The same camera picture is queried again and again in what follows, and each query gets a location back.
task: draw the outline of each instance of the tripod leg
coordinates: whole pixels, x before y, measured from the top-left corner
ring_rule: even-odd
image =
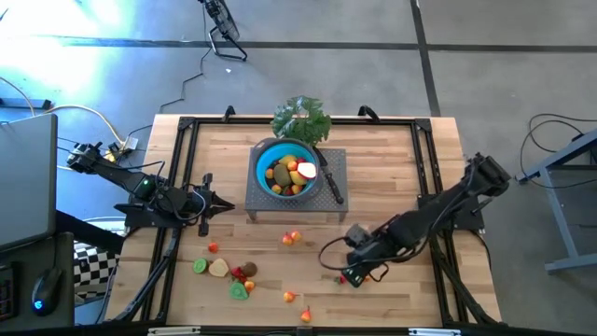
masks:
[[[214,50],[214,54],[219,56],[219,57],[223,57],[223,58],[229,58],[232,60],[239,60],[239,61],[243,61],[246,62],[246,58],[247,58],[247,54],[246,52],[244,52],[243,48],[241,48],[241,46],[239,46],[233,39],[229,38],[227,35],[223,36],[227,41],[231,42],[234,47],[236,47],[238,50],[240,50],[244,56],[235,56],[235,55],[228,55],[228,54],[223,54],[220,53],[217,48],[215,47],[215,43],[214,43],[214,33],[217,30],[217,27],[214,27],[211,31],[209,31],[209,42],[212,45],[212,49]]]

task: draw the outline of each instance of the toy fruit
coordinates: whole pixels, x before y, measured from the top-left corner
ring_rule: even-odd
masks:
[[[253,289],[255,288],[255,283],[253,281],[245,281],[244,282],[244,289],[246,289],[247,292],[251,292]]]
[[[288,165],[289,162],[296,161],[296,160],[297,160],[296,156],[288,154],[288,155],[285,155],[283,158],[281,158],[278,162],[283,165]]]
[[[286,168],[288,168],[289,171],[297,170],[298,167],[299,164],[296,161],[291,161],[286,165]]]
[[[340,275],[340,276],[336,276],[336,277],[334,278],[334,281],[335,281],[337,284],[339,284],[339,285],[342,285],[342,284],[345,284],[345,283],[346,283],[346,278],[344,277],[344,275]]]
[[[216,259],[209,265],[209,274],[217,277],[224,277],[228,274],[228,264],[223,259]]]
[[[216,243],[210,243],[207,246],[207,250],[210,251],[210,252],[212,252],[212,253],[217,252],[217,244]]]
[[[290,303],[295,300],[295,293],[293,292],[286,292],[284,293],[284,302]]]
[[[292,196],[292,195],[294,195],[294,193],[292,192],[292,188],[290,188],[290,186],[284,187],[284,189],[282,189],[282,194],[284,196]]]
[[[292,193],[296,195],[302,191],[302,186],[292,185],[290,189],[292,190]]]
[[[280,187],[278,185],[273,185],[273,187],[271,187],[271,191],[273,191],[279,195],[282,192],[282,187]]]
[[[257,274],[257,265],[248,261],[241,267],[241,271],[243,271],[243,274],[246,277],[255,276],[255,274]]]
[[[273,167],[273,179],[276,180],[276,183],[280,185],[280,187],[290,186],[292,183],[290,175],[288,174],[288,168],[286,168],[285,164],[276,164],[276,166]]]
[[[306,179],[312,179],[317,176],[315,165],[310,162],[299,163],[297,172]]]
[[[284,235],[284,237],[282,237],[282,244],[284,245],[288,245],[291,246],[295,241],[292,240],[292,237],[290,236],[290,234],[288,234],[288,232]]]
[[[230,274],[238,279],[239,282],[243,283],[246,281],[246,275],[243,273],[243,269],[240,267],[235,267],[230,271]]]
[[[304,186],[307,184],[307,180],[302,177],[299,172],[296,171],[292,171],[290,172],[290,178],[292,179],[292,183],[299,185],[299,186]]]
[[[309,306],[307,306],[307,310],[302,312],[302,314],[300,315],[300,320],[302,320],[305,323],[311,322],[311,311],[309,311]]]
[[[299,240],[302,239],[302,234],[300,234],[300,232],[298,232],[298,231],[292,231],[292,233],[290,233],[290,237],[295,242],[298,242]]]
[[[249,299],[249,293],[243,284],[235,282],[230,286],[230,297],[234,300],[247,300]]]
[[[197,274],[203,273],[207,269],[207,265],[208,262],[206,259],[199,258],[193,262],[193,272]]]

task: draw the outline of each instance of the concrete floor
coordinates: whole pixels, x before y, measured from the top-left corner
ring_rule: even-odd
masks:
[[[195,0],[62,0],[27,7],[14,2],[0,21],[0,74],[31,97],[96,108],[125,136],[152,122],[160,105],[180,94],[199,70],[205,49],[64,47],[28,35],[203,40]],[[242,41],[416,43],[408,0],[229,0]],[[597,3],[591,0],[420,0],[427,41],[434,44],[597,45]],[[248,49],[249,61],[210,55],[205,77],[187,85],[187,99],[164,113],[269,114],[286,98],[307,94],[331,114],[360,105],[380,115],[429,116],[418,50]],[[494,156],[512,174],[526,121],[537,113],[596,118],[597,53],[431,52],[442,116],[456,117],[466,154]],[[6,85],[0,96],[16,96]],[[113,138],[83,111],[59,112],[59,135],[77,141]],[[0,110],[0,119],[28,112]],[[577,125],[587,131],[593,124]],[[138,133],[145,145],[148,132]],[[574,132],[555,125],[538,132],[562,147]],[[545,157],[525,150],[529,165]],[[59,161],[65,159],[59,153]],[[139,163],[143,153],[132,162]],[[74,216],[118,216],[126,194],[93,176],[58,173],[58,208]],[[90,193],[99,197],[89,197]],[[485,208],[486,239],[504,321],[513,326],[595,333],[597,267],[547,275],[546,261],[565,255],[545,192],[512,184]]]

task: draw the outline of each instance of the black knife handle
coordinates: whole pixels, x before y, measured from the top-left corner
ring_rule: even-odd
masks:
[[[327,184],[329,185],[329,187],[332,189],[332,192],[334,193],[336,202],[338,204],[344,203],[344,199],[342,198],[342,196],[340,196],[340,190],[338,189],[338,186],[336,185],[336,181],[334,181],[332,174],[326,174],[326,179],[327,179]]]

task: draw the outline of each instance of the computer mouse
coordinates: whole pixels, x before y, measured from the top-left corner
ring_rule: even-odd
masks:
[[[45,270],[35,282],[31,293],[31,308],[39,316],[51,314],[58,305],[60,278],[62,270],[52,268]]]

